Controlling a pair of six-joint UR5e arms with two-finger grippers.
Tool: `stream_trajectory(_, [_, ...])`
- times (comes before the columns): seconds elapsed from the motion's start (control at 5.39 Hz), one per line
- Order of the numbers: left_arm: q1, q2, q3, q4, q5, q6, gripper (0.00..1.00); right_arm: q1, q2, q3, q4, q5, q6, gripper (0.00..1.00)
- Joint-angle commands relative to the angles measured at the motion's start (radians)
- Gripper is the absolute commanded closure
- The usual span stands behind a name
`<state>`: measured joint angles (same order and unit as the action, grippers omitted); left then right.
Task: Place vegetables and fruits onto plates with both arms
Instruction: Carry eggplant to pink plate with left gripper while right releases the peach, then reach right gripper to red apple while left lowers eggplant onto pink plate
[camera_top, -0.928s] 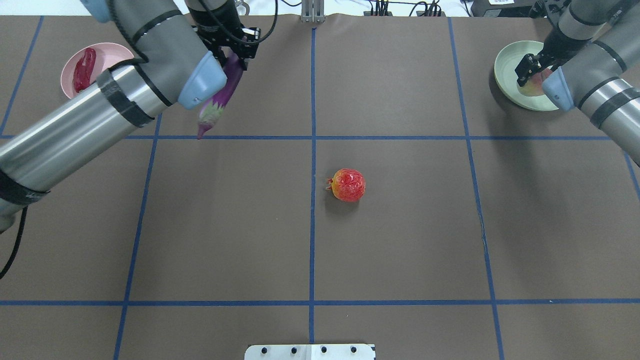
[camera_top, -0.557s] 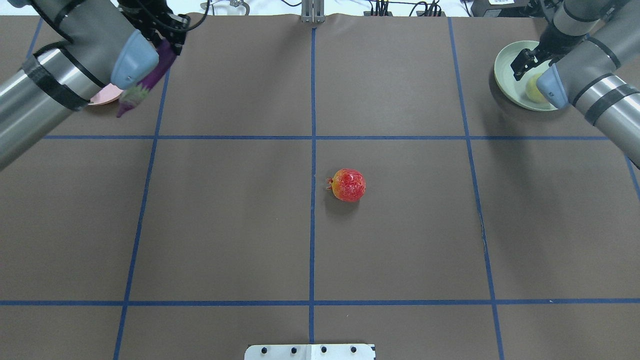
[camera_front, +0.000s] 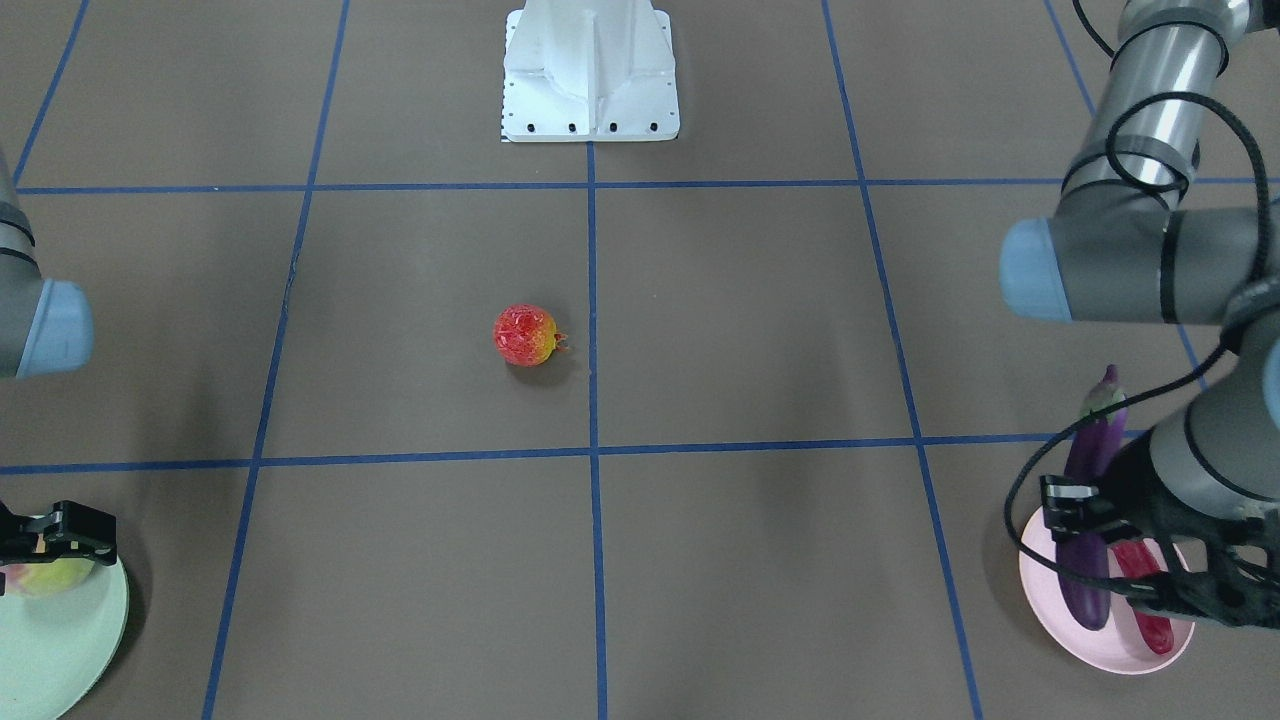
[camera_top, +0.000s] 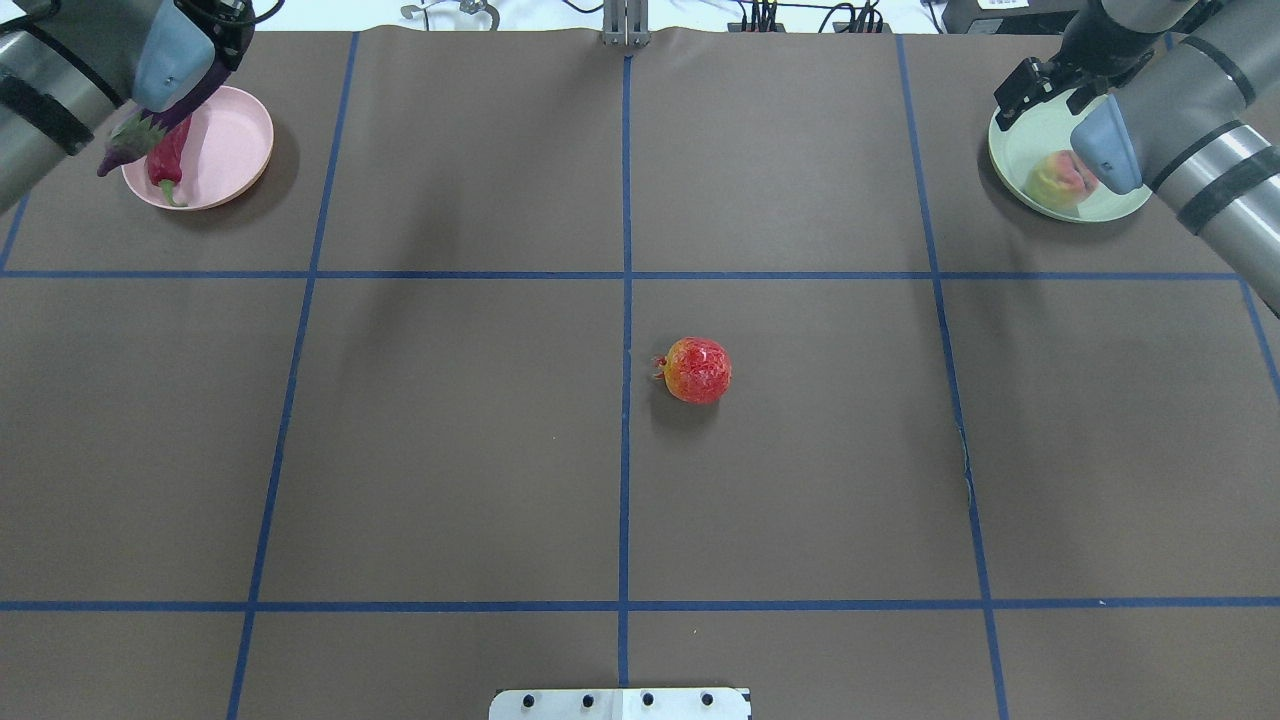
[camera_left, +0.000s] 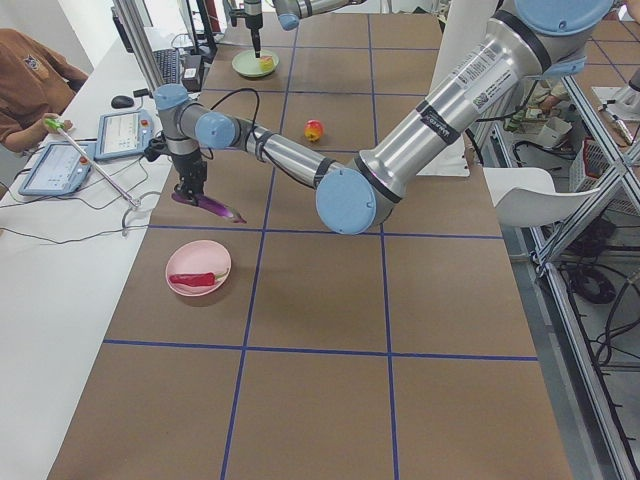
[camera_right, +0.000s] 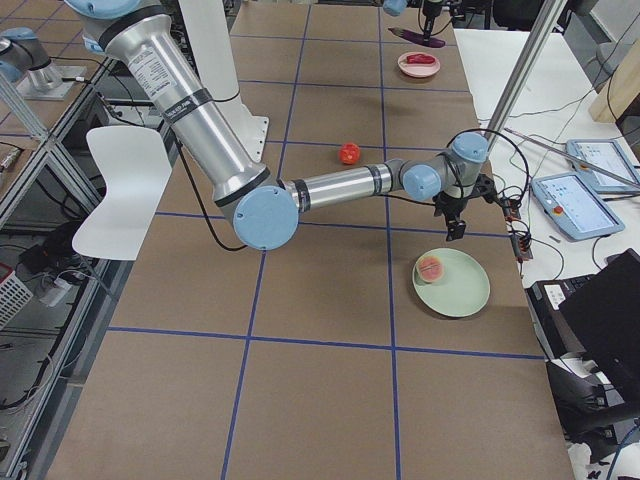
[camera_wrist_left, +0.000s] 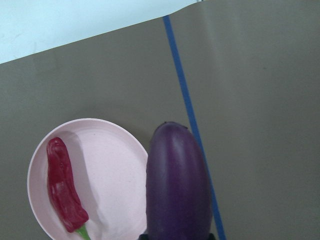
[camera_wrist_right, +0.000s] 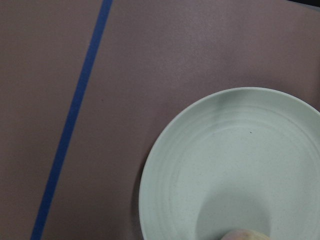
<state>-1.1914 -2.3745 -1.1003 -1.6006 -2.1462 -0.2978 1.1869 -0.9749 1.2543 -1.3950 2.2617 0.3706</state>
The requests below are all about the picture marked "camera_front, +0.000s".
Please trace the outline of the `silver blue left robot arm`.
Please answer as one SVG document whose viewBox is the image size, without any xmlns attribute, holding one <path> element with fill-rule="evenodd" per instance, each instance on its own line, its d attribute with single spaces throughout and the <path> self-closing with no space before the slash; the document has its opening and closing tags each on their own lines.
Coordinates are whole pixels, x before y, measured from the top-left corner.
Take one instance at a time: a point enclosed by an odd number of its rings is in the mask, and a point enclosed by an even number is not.
<svg viewBox="0 0 1280 720">
<path fill-rule="evenodd" d="M 1018 473 L 1016 498 L 1055 446 L 1097 420 L 1233 369 L 1094 474 L 1039 479 L 1052 537 L 1152 539 L 1166 569 L 1093 577 L 1019 543 L 1062 579 L 1132 607 L 1277 629 L 1277 201 L 1239 118 L 1210 92 L 1247 35 L 1277 28 L 1275 1 L 1129 1 L 1110 78 L 1055 213 L 1007 233 L 998 279 L 1020 316 L 1216 325 L 1188 375 L 1060 430 Z"/>
</svg>

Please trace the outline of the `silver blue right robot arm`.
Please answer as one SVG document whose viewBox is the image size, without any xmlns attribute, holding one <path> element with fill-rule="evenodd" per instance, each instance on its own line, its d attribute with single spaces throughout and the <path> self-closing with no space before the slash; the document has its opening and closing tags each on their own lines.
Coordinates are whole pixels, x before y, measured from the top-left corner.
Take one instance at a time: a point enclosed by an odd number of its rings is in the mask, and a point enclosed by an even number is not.
<svg viewBox="0 0 1280 720">
<path fill-rule="evenodd" d="M 8 161 L 1 163 L 1 378 L 26 380 L 70 373 L 93 351 L 95 328 L 84 291 L 44 275 L 35 233 L 18 199 Z M 73 501 L 44 515 L 3 507 L 3 565 L 78 559 L 101 566 L 118 561 L 116 519 Z"/>
</svg>

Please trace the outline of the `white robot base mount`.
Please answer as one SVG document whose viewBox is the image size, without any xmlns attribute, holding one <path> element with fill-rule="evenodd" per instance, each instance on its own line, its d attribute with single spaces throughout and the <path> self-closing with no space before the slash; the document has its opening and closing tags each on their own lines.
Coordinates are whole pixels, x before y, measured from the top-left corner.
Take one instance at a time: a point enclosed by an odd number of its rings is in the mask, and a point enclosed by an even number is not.
<svg viewBox="0 0 1280 720">
<path fill-rule="evenodd" d="M 526 1 L 507 14 L 500 140 L 678 137 L 671 17 L 650 1 Z"/>
</svg>

